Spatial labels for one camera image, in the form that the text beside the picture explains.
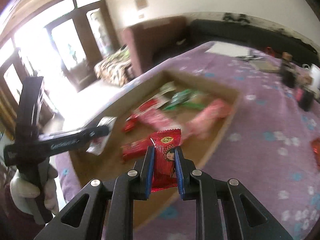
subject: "purple tablecloth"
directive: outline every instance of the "purple tablecloth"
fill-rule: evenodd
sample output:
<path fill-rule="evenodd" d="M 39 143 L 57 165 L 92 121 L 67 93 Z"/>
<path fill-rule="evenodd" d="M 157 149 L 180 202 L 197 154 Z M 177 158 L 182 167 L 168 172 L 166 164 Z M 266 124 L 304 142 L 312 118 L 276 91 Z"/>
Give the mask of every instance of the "purple tablecloth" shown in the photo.
<path fill-rule="evenodd" d="M 164 68 L 203 75 L 240 89 L 244 97 L 239 109 L 203 171 L 220 180 L 239 179 L 294 239 L 303 239 L 320 216 L 320 173 L 310 146 L 319 136 L 320 105 L 314 102 L 310 112 L 302 111 L 292 90 L 280 83 L 277 74 L 258 72 L 249 63 L 231 57 L 205 53 L 213 44 L 208 42 L 161 63 L 124 86 L 110 104 Z M 57 156 L 56 164 L 69 201 L 79 191 L 79 182 L 67 153 Z M 139 228 L 134 239 L 195 239 L 195 207 L 195 202 L 175 201 Z"/>

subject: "silver rivet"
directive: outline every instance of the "silver rivet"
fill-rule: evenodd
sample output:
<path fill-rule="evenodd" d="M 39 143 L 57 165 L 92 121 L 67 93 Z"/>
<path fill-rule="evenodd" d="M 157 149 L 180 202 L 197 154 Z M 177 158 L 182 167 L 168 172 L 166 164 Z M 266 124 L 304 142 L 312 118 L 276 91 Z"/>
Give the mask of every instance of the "silver rivet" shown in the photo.
<path fill-rule="evenodd" d="M 91 181 L 91 186 L 97 187 L 100 185 L 100 180 L 98 179 L 94 179 L 93 181 Z"/>
<path fill-rule="evenodd" d="M 229 180 L 229 183 L 232 186 L 238 186 L 239 185 L 239 181 L 237 179 L 231 179 L 231 180 Z"/>
<path fill-rule="evenodd" d="M 128 175 L 129 175 L 130 177 L 134 177 L 134 176 L 136 176 L 137 174 L 138 174 L 138 172 L 135 171 L 135 170 L 128 171 Z"/>
<path fill-rule="evenodd" d="M 200 176 L 202 174 L 202 171 L 201 170 L 193 170 L 192 174 L 195 176 Z"/>

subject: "cardboard box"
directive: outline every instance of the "cardboard box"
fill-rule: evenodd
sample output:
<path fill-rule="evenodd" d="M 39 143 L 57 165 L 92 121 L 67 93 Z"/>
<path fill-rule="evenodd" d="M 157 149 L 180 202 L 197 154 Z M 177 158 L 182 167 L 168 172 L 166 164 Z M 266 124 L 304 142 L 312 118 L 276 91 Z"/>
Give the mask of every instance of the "cardboard box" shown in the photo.
<path fill-rule="evenodd" d="M 101 155 L 95 156 L 79 151 L 70 153 L 73 167 L 82 186 L 85 186 L 91 179 L 100 179 L 102 181 L 115 179 L 120 174 L 133 168 L 136 160 L 127 161 L 125 164 L 122 164 L 120 146 L 144 139 L 153 133 L 154 130 L 143 124 L 138 124 L 133 131 L 127 134 L 124 134 L 121 129 L 132 110 L 158 93 L 159 88 L 170 81 L 174 81 L 178 90 L 186 88 L 197 89 L 210 94 L 212 98 L 222 98 L 233 107 L 231 115 L 218 120 L 214 124 L 207 139 L 198 140 L 197 138 L 189 138 L 181 146 L 185 158 L 192 160 L 198 169 L 201 169 L 205 165 L 234 117 L 240 100 L 240 92 L 234 88 L 217 83 L 212 79 L 194 76 L 186 72 L 165 70 L 139 84 L 92 120 L 91 124 L 94 124 L 99 122 L 104 116 L 117 116 L 108 145 Z M 185 123 L 191 120 L 198 112 L 181 107 L 178 113 L 166 112 L 166 114 L 169 116 L 176 115 L 176 121 Z M 148 201 L 135 201 L 134 227 L 137 228 L 153 217 L 156 217 L 163 208 L 168 206 L 178 196 L 177 188 L 169 188 L 151 194 Z"/>

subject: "sofa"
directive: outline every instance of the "sofa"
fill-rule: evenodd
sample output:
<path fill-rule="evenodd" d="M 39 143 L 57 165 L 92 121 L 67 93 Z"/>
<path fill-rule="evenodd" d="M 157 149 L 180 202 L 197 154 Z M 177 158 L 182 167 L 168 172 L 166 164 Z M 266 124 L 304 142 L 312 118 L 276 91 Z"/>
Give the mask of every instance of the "sofa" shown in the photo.
<path fill-rule="evenodd" d="M 282 52 L 292 54 L 293 62 L 299 66 L 320 66 L 318 53 L 311 45 L 279 32 L 236 22 L 196 19 L 187 25 L 184 16 L 167 17 L 125 28 L 122 40 L 129 48 L 135 76 L 208 41 L 230 42 L 262 51 L 271 47 L 276 57 L 281 57 Z"/>

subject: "bottle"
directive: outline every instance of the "bottle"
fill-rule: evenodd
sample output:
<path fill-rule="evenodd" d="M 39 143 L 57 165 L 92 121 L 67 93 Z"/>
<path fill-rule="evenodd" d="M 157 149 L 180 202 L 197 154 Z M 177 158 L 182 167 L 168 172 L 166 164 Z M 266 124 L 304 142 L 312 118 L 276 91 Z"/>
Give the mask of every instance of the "bottle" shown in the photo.
<path fill-rule="evenodd" d="M 281 61 L 280 70 L 279 70 L 279 74 L 281 77 L 284 75 L 286 67 L 293 68 L 291 61 L 292 61 L 291 54 L 287 52 L 282 53 L 282 61 Z"/>

